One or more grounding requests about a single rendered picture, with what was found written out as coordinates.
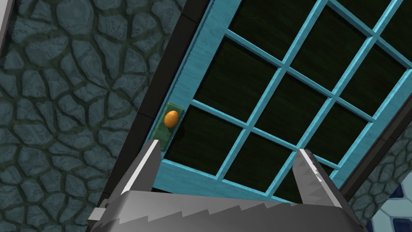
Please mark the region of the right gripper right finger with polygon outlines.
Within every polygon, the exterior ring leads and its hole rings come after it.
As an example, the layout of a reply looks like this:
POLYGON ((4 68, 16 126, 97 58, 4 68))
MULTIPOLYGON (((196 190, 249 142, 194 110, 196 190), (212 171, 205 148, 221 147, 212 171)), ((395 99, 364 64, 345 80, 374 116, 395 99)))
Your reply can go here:
POLYGON ((342 195, 337 186, 309 150, 296 151, 294 177, 304 204, 342 208, 342 195))

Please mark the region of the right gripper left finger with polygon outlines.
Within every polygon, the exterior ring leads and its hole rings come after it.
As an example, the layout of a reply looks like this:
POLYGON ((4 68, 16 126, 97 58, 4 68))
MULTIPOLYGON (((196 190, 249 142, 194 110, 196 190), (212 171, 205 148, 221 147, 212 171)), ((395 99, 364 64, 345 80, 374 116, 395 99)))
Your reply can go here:
POLYGON ((159 140, 148 140, 108 198, 108 204, 126 191, 150 192, 162 160, 159 140))

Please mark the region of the orange door knob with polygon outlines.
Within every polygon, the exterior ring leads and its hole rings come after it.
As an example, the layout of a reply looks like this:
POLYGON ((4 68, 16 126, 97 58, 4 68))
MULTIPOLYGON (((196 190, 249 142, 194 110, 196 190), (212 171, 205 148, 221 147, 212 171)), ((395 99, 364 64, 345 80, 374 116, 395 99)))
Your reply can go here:
POLYGON ((164 116, 164 125, 166 128, 173 128, 179 121, 179 113, 175 110, 169 111, 164 116))

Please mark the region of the turquoise door with dark panes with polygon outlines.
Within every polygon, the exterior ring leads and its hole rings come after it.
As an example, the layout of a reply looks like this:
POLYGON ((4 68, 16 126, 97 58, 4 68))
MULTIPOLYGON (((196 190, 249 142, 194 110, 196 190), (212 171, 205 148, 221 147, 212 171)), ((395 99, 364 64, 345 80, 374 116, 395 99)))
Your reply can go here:
POLYGON ((412 94, 412 0, 211 0, 152 139, 154 187, 300 200, 310 149, 340 187, 412 94), (179 113, 173 128, 164 116, 179 113))

